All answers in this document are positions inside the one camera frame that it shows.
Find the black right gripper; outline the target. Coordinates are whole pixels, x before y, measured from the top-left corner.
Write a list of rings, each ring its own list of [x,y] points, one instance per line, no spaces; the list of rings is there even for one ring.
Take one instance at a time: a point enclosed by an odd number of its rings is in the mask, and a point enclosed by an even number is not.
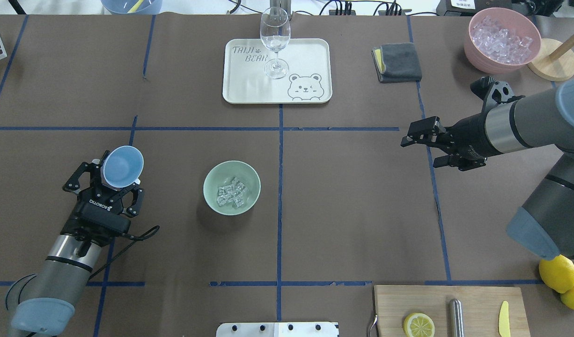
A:
[[[486,117],[487,113],[475,114],[450,127],[441,124],[439,117],[412,122],[400,146],[424,144],[443,150],[448,155],[435,158],[434,168],[456,167],[468,171],[483,167],[487,158],[494,155],[494,147],[486,134]]]

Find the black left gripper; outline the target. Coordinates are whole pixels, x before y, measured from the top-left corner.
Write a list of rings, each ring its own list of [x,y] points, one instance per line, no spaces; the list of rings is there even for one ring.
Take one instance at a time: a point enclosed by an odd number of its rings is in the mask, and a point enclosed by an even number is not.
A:
[[[128,233],[129,218],[139,215],[144,195],[139,182],[118,191],[103,186],[102,167],[109,155],[110,151],[105,151],[100,159],[82,162],[62,186],[62,190],[77,194],[77,203],[62,227],[61,235],[71,235],[78,241],[91,241],[105,247],[114,237]],[[89,173],[89,188],[80,191],[80,177],[86,172]],[[131,194],[132,199],[124,205],[127,194]]]

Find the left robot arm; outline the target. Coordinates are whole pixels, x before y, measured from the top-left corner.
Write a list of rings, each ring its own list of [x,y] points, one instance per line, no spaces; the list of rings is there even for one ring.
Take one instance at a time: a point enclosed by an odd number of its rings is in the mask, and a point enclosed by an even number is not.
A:
[[[75,307],[103,249],[114,238],[131,243],[154,235],[154,227],[132,235],[131,218],[140,212],[144,190],[139,177],[144,158],[135,147],[106,151],[81,163],[62,189],[75,194],[75,207],[47,254],[41,271],[16,281],[5,297],[9,337],[56,337]]]

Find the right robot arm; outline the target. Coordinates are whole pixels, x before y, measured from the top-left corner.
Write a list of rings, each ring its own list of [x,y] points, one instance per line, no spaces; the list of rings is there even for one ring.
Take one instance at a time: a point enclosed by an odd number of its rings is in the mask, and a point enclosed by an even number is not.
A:
[[[514,94],[492,77],[474,81],[482,100],[478,114],[445,126],[438,117],[409,125],[401,145],[440,149],[433,167],[468,171],[488,159],[528,151],[542,181],[518,208],[506,228],[510,238],[539,258],[563,255],[574,262],[574,79],[543,92]]]

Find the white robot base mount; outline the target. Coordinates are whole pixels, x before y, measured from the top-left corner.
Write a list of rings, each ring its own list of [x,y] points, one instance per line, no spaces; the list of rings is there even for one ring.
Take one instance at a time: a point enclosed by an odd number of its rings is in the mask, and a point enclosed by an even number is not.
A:
[[[338,337],[336,322],[227,322],[217,337]]]

